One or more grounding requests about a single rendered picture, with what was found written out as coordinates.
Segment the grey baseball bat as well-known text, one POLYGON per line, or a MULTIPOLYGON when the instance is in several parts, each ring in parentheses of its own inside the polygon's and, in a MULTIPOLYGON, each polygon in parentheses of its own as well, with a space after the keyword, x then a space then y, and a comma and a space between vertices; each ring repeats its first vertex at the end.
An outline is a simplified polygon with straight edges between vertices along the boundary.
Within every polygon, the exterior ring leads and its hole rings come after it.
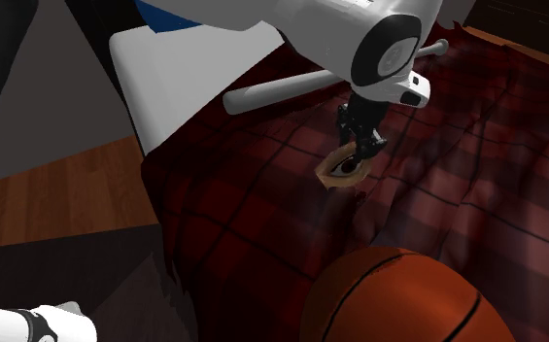
POLYGON ((229 91, 223 96, 223 106, 229 114, 237 115, 346 81, 353 92, 366 99, 423 108, 429 102, 430 83, 413 71, 414 60, 429 54, 442 55, 449 43, 439 39, 425 48, 419 43, 416 37, 405 38, 384 47, 382 55, 369 57, 367 74, 382 78, 373 85, 358 85, 352 81, 352 61, 358 44, 344 43, 339 48, 327 48, 327 55, 317 60, 324 68, 322 71, 229 91))

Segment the white pillow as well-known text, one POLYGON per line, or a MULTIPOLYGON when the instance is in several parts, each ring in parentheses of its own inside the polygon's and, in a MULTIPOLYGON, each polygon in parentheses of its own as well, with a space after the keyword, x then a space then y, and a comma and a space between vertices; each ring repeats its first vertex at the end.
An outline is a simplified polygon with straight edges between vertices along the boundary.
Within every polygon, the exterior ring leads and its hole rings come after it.
POLYGON ((114 34, 109 48, 142 151, 147 154, 283 39, 261 22, 245 31, 201 25, 114 34))

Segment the dark robot stand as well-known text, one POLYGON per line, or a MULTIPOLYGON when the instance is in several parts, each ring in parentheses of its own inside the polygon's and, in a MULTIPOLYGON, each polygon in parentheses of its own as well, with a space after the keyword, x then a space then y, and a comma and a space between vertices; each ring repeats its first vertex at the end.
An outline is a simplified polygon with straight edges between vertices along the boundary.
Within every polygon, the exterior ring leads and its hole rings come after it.
POLYGON ((67 301, 93 320, 98 342, 197 342, 157 224, 0 247, 0 308, 67 301))

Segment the orange basketball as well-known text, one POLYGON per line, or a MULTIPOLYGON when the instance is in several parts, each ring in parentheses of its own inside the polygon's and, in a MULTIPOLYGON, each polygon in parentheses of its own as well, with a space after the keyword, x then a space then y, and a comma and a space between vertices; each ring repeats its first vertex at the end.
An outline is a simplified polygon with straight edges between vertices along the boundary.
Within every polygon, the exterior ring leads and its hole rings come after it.
POLYGON ((307 295, 299 342, 517 342, 484 295, 445 264, 369 247, 328 266, 307 295))

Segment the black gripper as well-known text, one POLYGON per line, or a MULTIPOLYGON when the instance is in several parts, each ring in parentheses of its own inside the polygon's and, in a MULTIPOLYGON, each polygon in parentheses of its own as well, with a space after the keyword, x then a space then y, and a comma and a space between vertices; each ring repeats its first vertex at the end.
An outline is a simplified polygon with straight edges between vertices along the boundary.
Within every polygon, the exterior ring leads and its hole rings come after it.
POLYGON ((353 92, 348 105, 342 104, 337 108, 339 144, 348 144, 356 135, 357 161, 371 159, 387 146, 388 140, 377 129, 389 106, 389 102, 369 100, 353 92))

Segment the bed with red plaid blanket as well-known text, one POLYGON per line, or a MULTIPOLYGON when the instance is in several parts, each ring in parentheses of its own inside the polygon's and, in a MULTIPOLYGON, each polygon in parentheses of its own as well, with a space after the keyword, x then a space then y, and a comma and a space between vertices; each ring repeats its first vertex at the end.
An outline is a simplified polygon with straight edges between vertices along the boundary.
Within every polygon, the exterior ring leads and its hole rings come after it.
POLYGON ((432 84, 421 110, 393 106, 388 146, 350 188, 313 179, 338 142, 346 85, 245 115, 223 91, 146 154, 142 178, 162 227, 166 267, 195 309, 194 287, 241 271, 192 268, 222 227, 303 271, 299 311, 340 257, 394 247, 431 257, 492 304, 517 342, 549 342, 549 64, 435 27, 449 50, 419 59, 432 84))

